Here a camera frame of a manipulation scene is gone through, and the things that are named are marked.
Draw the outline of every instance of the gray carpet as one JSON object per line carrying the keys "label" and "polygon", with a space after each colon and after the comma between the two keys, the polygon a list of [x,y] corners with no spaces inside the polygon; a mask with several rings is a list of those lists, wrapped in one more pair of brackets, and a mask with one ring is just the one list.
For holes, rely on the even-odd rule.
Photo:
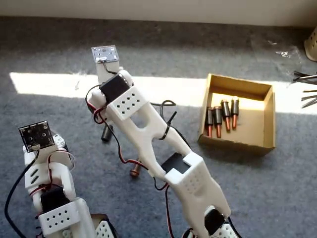
{"label": "gray carpet", "polygon": [[[293,70],[313,73],[317,68],[302,46],[311,29],[44,18],[0,18],[0,29],[1,213],[23,170],[17,128],[46,119],[78,157],[73,172],[77,195],[92,213],[107,213],[123,238],[168,237],[163,192],[154,189],[147,173],[130,178],[131,166],[119,162],[115,141],[101,142],[102,127],[93,123],[83,99],[17,94],[10,72],[95,74],[90,47],[110,44],[116,44],[121,64],[137,76],[205,78],[213,72],[288,82]],[[285,60],[275,51],[293,55]],[[257,158],[197,144],[199,109],[178,106],[177,111],[174,125],[205,158],[243,237],[316,237],[315,115],[277,113],[277,148]],[[115,131],[124,156],[135,159],[136,150]],[[154,146],[160,163],[173,152],[161,141]],[[173,231],[180,237],[187,224],[172,192],[169,198]],[[23,183],[10,214],[27,237],[34,237],[35,212]],[[17,237],[4,216],[0,227],[1,237]]]}

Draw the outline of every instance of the red wire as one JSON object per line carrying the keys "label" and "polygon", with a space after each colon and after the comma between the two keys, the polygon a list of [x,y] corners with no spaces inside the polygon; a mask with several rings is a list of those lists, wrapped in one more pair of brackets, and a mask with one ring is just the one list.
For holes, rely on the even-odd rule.
{"label": "red wire", "polygon": [[113,130],[109,127],[108,123],[105,121],[105,119],[103,119],[103,117],[101,116],[101,111],[103,110],[104,108],[99,108],[97,109],[95,112],[94,112],[94,119],[96,118],[96,115],[98,114],[99,118],[102,120],[102,123],[105,123],[106,126],[108,127],[108,129],[111,131],[111,133],[113,134],[117,144],[118,144],[118,155],[119,155],[119,158],[120,158],[120,161],[124,164],[127,164],[127,163],[133,163],[133,164],[136,164],[136,165],[139,165],[141,167],[143,167],[144,169],[148,170],[148,168],[143,165],[142,163],[140,163],[139,161],[137,160],[131,160],[131,159],[128,159],[128,160],[125,160],[122,156],[122,152],[121,152],[121,146],[120,146],[120,143],[118,141],[118,138],[115,136]]}
{"label": "red wire", "polygon": [[105,109],[105,107],[102,107],[102,108],[98,108],[94,111],[94,114],[93,114],[93,118],[94,118],[94,121],[95,123],[97,124],[103,124],[105,122],[105,120],[103,119],[103,117],[101,116],[100,112]]}

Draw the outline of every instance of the loose wire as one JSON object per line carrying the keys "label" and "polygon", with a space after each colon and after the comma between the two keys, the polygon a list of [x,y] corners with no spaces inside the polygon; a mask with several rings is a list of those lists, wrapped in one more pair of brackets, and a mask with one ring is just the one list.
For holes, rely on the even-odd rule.
{"label": "loose wire", "polygon": [[230,223],[230,226],[232,227],[233,231],[235,232],[235,234],[238,236],[238,238],[242,238],[242,236],[237,232],[236,228],[234,227],[232,220],[230,217],[228,217],[228,221]]}
{"label": "loose wire", "polygon": [[157,187],[157,180],[155,179],[155,177],[153,177],[153,179],[154,179],[154,187],[155,187],[156,190],[158,190],[158,191],[162,191],[164,188],[166,188],[166,186],[168,186],[168,183],[165,183],[165,184],[163,185],[163,187]]}
{"label": "loose wire", "polygon": [[97,87],[99,87],[99,86],[101,86],[101,84],[95,85],[94,87],[92,87],[91,89],[89,89],[88,92],[87,92],[87,94],[86,94],[86,96],[85,96],[85,102],[86,102],[86,104],[87,104],[89,110],[94,111],[94,110],[96,110],[96,107],[95,107],[94,105],[92,105],[90,102],[88,102],[88,94],[90,93],[91,90],[93,90],[94,88],[97,88]]}
{"label": "loose wire", "polygon": [[169,216],[169,209],[168,209],[168,197],[167,197],[167,191],[168,191],[169,185],[167,185],[165,189],[165,203],[166,203],[166,219],[167,219],[167,226],[168,226],[168,232],[171,238],[174,238],[172,225],[170,222],[170,216]]}
{"label": "loose wire", "polygon": [[115,141],[117,142],[117,145],[118,145],[118,155],[119,155],[119,158],[120,158],[120,161],[124,164],[127,164],[127,163],[133,163],[133,164],[137,164],[139,166],[141,166],[142,168],[148,170],[148,168],[143,165],[142,163],[140,163],[139,161],[137,160],[131,160],[131,159],[128,159],[128,160],[125,160],[122,156],[122,152],[121,152],[121,145],[120,145],[120,142],[118,140],[118,138],[116,137],[116,135],[114,134],[113,130],[111,129],[111,127],[109,126],[109,124],[105,121],[105,119],[102,118],[100,112],[98,113],[98,116],[100,117],[100,119],[103,121],[103,123],[106,124],[106,126],[108,127],[108,129],[110,130],[110,132],[112,133],[112,135],[114,136],[114,139]]}
{"label": "loose wire", "polygon": [[14,229],[14,231],[19,235],[19,237],[21,238],[26,238],[26,236],[19,230],[19,228],[15,225],[15,223],[13,222],[13,220],[10,218],[9,216],[9,204],[10,204],[10,200],[12,198],[12,195],[17,187],[17,185],[20,183],[21,179],[23,178],[23,176],[26,174],[26,172],[31,168],[31,166],[35,163],[35,161],[37,160],[37,158],[39,157],[39,153],[40,151],[37,151],[37,154],[35,156],[35,158],[32,160],[32,162],[30,164],[28,164],[27,167],[25,167],[25,169],[23,170],[23,172],[20,174],[20,176],[18,177],[18,179],[16,180],[16,182],[14,183],[14,185],[12,186],[9,195],[6,199],[5,202],[5,206],[4,206],[4,215],[5,218],[8,220],[8,222],[10,223],[11,227]]}

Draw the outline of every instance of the black wire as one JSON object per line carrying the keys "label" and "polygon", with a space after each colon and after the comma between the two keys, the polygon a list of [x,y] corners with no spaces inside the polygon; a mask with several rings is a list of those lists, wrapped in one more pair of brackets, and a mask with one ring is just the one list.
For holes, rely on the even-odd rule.
{"label": "black wire", "polygon": [[86,96],[85,96],[85,102],[86,102],[86,104],[87,104],[87,106],[88,106],[88,108],[90,109],[90,106],[88,105],[88,94],[90,93],[90,91],[91,90],[93,90],[94,88],[97,88],[97,87],[99,87],[99,86],[101,86],[101,84],[98,84],[98,85],[95,85],[94,87],[92,87],[91,89],[89,89],[88,90],[88,92],[87,92],[87,94],[86,94]]}
{"label": "black wire", "polygon": [[127,161],[124,161],[123,157],[122,157],[122,154],[121,154],[121,145],[120,145],[120,142],[118,140],[118,138],[116,137],[116,135],[114,134],[113,130],[111,129],[111,127],[109,126],[109,124],[104,120],[104,123],[106,124],[106,126],[108,127],[108,129],[110,130],[110,132],[112,133],[112,135],[114,136],[114,139],[115,141],[117,142],[117,145],[118,145],[118,155],[119,155],[119,158],[121,160],[122,163],[124,164],[127,164],[127,163],[133,163],[133,164],[137,164],[137,165],[140,165],[142,168],[148,170],[147,167],[145,167],[142,163],[136,161],[136,160],[127,160]]}
{"label": "black wire", "polygon": [[230,223],[230,226],[232,227],[233,231],[235,232],[235,234],[238,236],[238,238],[242,238],[242,236],[240,236],[240,234],[237,232],[236,228],[234,227],[232,220],[230,217],[228,217],[228,221]]}
{"label": "black wire", "polygon": [[176,130],[176,132],[179,134],[179,136],[185,141],[185,143],[188,145],[188,147],[190,148],[190,145],[188,143],[188,141],[185,139],[185,137],[182,135],[182,133],[179,132],[179,130],[177,130],[175,127],[171,126],[171,122],[172,120],[174,119],[174,117],[176,116],[176,111],[173,113],[173,115],[170,117],[170,119],[168,121],[165,120],[164,118],[164,113],[163,113],[163,109],[164,107],[169,107],[169,106],[176,106],[176,103],[174,103],[172,100],[165,100],[163,101],[161,104],[158,104],[158,103],[151,103],[153,106],[159,106],[159,114],[160,116],[162,117],[162,119],[166,122],[167,124],[167,128],[166,128],[166,131],[164,133],[164,135],[162,136],[162,138],[160,140],[164,140],[167,133],[168,133],[168,130],[170,127],[174,128]]}
{"label": "black wire", "polygon": [[163,185],[163,187],[158,187],[157,186],[157,180],[155,179],[155,177],[153,177],[153,179],[154,179],[154,187],[158,190],[158,191],[162,191],[164,188],[166,188],[166,186],[168,185],[168,183],[165,183],[164,185]]}
{"label": "black wire", "polygon": [[108,70],[106,63],[104,63],[104,67],[105,67],[105,69],[106,69],[106,71],[107,71],[108,73],[117,74],[116,72],[113,72],[113,71]]}
{"label": "black wire", "polygon": [[11,227],[14,229],[14,231],[21,237],[21,238],[26,238],[26,236],[19,230],[19,228],[15,225],[15,223],[11,220],[10,216],[9,216],[9,203],[10,200],[12,198],[12,195],[17,187],[17,185],[20,183],[21,179],[24,177],[25,173],[31,168],[31,166],[35,163],[35,161],[37,160],[38,156],[39,156],[40,151],[37,151],[37,154],[34,158],[34,160],[27,166],[25,167],[25,169],[23,170],[23,172],[20,174],[20,176],[18,177],[18,179],[16,180],[16,182],[14,183],[14,185],[12,186],[9,195],[6,199],[5,202],[5,206],[4,206],[4,215],[5,218],[8,220],[8,222],[10,223]]}
{"label": "black wire", "polygon": [[167,197],[167,191],[168,191],[169,185],[165,189],[165,203],[166,203],[166,216],[167,216],[167,226],[168,231],[171,238],[174,238],[171,222],[170,222],[170,216],[169,216],[169,209],[168,209],[168,197]]}

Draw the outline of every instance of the copper-tipped battery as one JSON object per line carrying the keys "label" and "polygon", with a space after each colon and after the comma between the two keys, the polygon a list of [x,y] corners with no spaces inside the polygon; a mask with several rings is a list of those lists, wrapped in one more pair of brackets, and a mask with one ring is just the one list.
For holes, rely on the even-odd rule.
{"label": "copper-tipped battery", "polygon": [[221,107],[213,108],[213,123],[216,127],[217,138],[221,138],[221,125],[222,125],[222,116],[221,116]]}
{"label": "copper-tipped battery", "polygon": [[226,130],[230,131],[230,109],[229,109],[229,103],[225,99],[221,100],[221,110],[222,110],[223,120],[226,124]]}
{"label": "copper-tipped battery", "polygon": [[207,108],[205,124],[208,128],[208,137],[212,138],[213,116],[211,108]]}
{"label": "copper-tipped battery", "polygon": [[232,129],[237,128],[237,119],[239,116],[239,98],[234,96],[231,100]]}
{"label": "copper-tipped battery", "polygon": [[134,168],[130,170],[130,176],[136,178],[137,176],[139,176],[140,174],[140,169],[141,169],[141,166],[140,165],[137,165],[135,164]]}

